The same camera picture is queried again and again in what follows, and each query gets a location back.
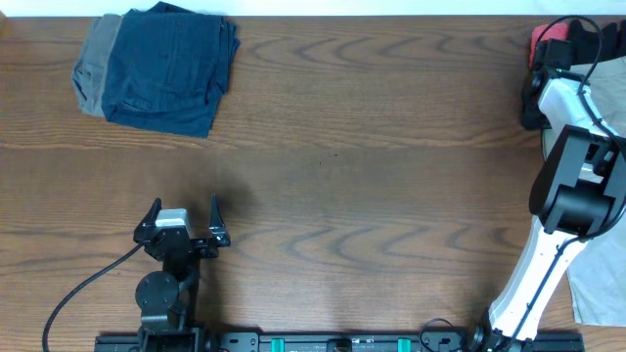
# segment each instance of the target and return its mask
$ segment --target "wood grain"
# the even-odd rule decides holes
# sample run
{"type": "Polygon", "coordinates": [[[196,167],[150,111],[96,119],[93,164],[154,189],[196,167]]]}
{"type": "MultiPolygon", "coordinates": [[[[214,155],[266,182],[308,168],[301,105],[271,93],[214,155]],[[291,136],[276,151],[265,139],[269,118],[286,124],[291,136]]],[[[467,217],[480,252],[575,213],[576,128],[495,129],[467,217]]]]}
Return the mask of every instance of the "wood grain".
{"type": "MultiPolygon", "coordinates": [[[[36,351],[74,286],[133,246],[155,197],[204,232],[218,194],[234,245],[203,264],[200,318],[276,330],[470,325],[527,238],[539,138],[518,125],[527,17],[240,18],[209,137],[81,115],[69,73],[90,19],[10,19],[0,41],[1,351],[36,351]]],[[[134,331],[138,253],[80,292],[55,351],[134,331]]],[[[590,351],[566,279],[542,319],[590,351]]]]}

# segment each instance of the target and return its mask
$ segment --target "folded blue cloth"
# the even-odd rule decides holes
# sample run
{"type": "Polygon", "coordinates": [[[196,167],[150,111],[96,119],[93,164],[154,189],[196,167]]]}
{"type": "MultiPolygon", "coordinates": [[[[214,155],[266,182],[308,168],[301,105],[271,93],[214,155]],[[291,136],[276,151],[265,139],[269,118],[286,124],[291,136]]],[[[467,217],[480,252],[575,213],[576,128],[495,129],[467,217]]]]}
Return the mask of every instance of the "folded blue cloth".
{"type": "Polygon", "coordinates": [[[206,137],[240,41],[221,16],[159,2],[122,20],[102,109],[110,122],[206,137]]]}

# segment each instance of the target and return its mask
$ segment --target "pink cloth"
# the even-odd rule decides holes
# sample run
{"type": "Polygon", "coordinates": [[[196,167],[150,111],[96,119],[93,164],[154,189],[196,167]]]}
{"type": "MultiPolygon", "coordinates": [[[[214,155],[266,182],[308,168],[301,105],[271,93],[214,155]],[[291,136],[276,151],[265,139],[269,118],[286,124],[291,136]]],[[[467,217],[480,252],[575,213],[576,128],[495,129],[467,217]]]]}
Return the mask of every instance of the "pink cloth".
{"type": "MultiPolygon", "coordinates": [[[[532,61],[535,59],[535,47],[537,46],[537,39],[539,39],[539,35],[541,34],[542,31],[544,31],[544,29],[546,29],[547,26],[548,26],[547,24],[542,24],[542,25],[535,27],[535,29],[532,30],[532,35],[531,35],[531,40],[530,40],[530,61],[528,62],[529,67],[532,67],[532,61]]],[[[557,23],[553,25],[552,28],[548,29],[546,34],[544,34],[544,36],[541,37],[541,41],[548,40],[548,39],[565,40],[567,39],[568,29],[569,29],[569,26],[567,25],[567,23],[557,23]]]]}

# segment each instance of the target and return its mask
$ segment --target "table surface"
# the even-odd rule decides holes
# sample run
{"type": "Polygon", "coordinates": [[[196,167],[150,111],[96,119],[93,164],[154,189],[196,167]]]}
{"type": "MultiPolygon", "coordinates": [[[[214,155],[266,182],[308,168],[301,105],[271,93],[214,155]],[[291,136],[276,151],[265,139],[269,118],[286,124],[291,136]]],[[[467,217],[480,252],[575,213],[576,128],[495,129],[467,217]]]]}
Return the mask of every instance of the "table surface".
{"type": "MultiPolygon", "coordinates": [[[[527,40],[546,18],[237,18],[242,46],[207,139],[82,115],[69,74],[90,19],[9,19],[0,41],[0,350],[40,350],[57,303],[133,245],[156,197],[233,246],[202,264],[215,330],[418,330],[476,322],[530,226],[541,167],[517,122],[527,40]]],[[[134,331],[140,252],[85,288],[56,351],[134,331]]],[[[566,278],[544,329],[589,351],[624,329],[573,323],[566,278]]]]}

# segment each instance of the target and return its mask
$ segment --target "black cloth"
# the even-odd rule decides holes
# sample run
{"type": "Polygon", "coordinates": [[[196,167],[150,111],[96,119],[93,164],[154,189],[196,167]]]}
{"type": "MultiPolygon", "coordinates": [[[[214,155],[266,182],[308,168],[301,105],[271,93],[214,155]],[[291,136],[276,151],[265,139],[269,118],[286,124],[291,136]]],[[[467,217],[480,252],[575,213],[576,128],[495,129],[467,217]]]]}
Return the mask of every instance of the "black cloth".
{"type": "MultiPolygon", "coordinates": [[[[618,34],[617,23],[609,23],[603,28],[603,50],[600,53],[600,61],[608,61],[620,58],[626,54],[626,48],[619,49],[618,38],[624,36],[626,21],[622,21],[618,34]]],[[[590,64],[596,59],[598,54],[598,35],[593,30],[587,30],[579,20],[574,20],[569,24],[567,40],[571,42],[574,52],[573,64],[590,64]]]]}
{"type": "Polygon", "coordinates": [[[206,137],[226,93],[240,41],[221,16],[159,2],[129,11],[108,63],[102,108],[108,121],[206,137]]]}

